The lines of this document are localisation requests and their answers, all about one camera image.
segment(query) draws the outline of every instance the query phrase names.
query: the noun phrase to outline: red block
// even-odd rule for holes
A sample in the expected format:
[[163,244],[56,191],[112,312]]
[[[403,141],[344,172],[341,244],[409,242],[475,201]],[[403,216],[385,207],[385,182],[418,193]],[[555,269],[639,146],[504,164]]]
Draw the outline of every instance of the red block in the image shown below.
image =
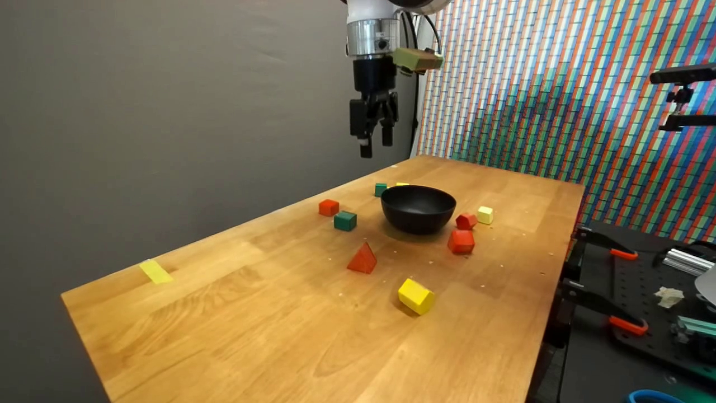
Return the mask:
[[457,252],[457,255],[471,255],[473,248],[475,248],[475,236],[473,236],[473,230],[455,229],[453,236],[450,236],[448,248],[450,248],[453,252]]
[[319,204],[319,216],[334,217],[341,210],[341,204],[335,200],[324,200]]
[[457,229],[461,229],[461,230],[473,230],[475,223],[476,223],[476,217],[475,217],[475,216],[459,216],[459,217],[455,220],[455,223],[457,223]]
[[379,261],[379,258],[377,258],[372,244],[366,242],[366,244],[358,248],[358,252],[354,255],[354,260],[349,261],[349,269],[351,269],[351,272],[358,272],[358,274],[375,274],[377,261]]

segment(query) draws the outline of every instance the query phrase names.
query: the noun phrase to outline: yellow block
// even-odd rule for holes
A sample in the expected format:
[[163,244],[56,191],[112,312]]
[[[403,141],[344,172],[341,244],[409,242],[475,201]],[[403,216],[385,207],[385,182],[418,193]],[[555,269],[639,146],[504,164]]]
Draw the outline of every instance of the yellow block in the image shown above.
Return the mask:
[[492,209],[490,207],[479,207],[476,209],[476,222],[479,223],[492,223]]
[[398,299],[415,313],[423,316],[434,304],[434,293],[420,283],[407,277],[398,288]]
[[173,275],[165,274],[165,269],[158,260],[145,260],[139,265],[139,269],[154,283],[165,285],[173,283]]

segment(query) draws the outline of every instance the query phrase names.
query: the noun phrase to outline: black bowl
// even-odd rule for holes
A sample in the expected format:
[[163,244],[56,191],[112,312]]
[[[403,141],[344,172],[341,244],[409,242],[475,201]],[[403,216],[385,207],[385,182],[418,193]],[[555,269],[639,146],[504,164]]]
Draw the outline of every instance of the black bowl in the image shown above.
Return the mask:
[[427,186],[395,186],[381,195],[387,222],[405,233],[438,233],[455,213],[455,198]]

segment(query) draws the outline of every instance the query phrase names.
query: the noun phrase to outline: toy block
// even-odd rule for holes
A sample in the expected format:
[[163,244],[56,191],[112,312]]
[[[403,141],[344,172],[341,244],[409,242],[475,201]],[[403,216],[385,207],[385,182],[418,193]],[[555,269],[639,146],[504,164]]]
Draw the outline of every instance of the toy block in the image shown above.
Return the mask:
[[334,216],[334,229],[338,230],[354,230],[358,223],[358,216],[341,210],[338,216]]
[[479,223],[492,223],[492,209],[490,207],[479,207],[476,209],[476,222]]
[[455,229],[453,236],[450,236],[448,248],[450,248],[453,252],[457,252],[457,255],[471,255],[473,248],[475,248],[475,236],[473,236],[473,230]]
[[319,204],[319,216],[334,217],[341,210],[341,204],[335,200],[324,200]]
[[459,217],[455,220],[457,229],[464,229],[464,230],[473,230],[473,229],[475,229],[475,222],[476,222],[475,216],[459,216]]
[[387,183],[377,183],[377,198],[381,198],[389,186]]
[[351,269],[351,272],[358,272],[358,274],[375,274],[377,261],[379,261],[379,258],[377,258],[372,244],[366,242],[366,244],[358,248],[358,252],[351,258],[349,269]]
[[434,304],[434,293],[420,283],[407,277],[398,288],[398,299],[415,313],[423,316]]

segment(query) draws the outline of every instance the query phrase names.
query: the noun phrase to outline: yellow cube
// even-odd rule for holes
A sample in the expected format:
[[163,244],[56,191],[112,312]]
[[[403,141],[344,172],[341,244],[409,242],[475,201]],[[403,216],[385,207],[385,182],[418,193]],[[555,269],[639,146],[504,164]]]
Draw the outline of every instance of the yellow cube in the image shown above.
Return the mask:
[[398,288],[398,299],[415,313],[423,316],[434,304],[434,293],[420,283],[407,277]]
[[490,207],[479,207],[476,209],[476,222],[479,223],[492,223],[492,209]]

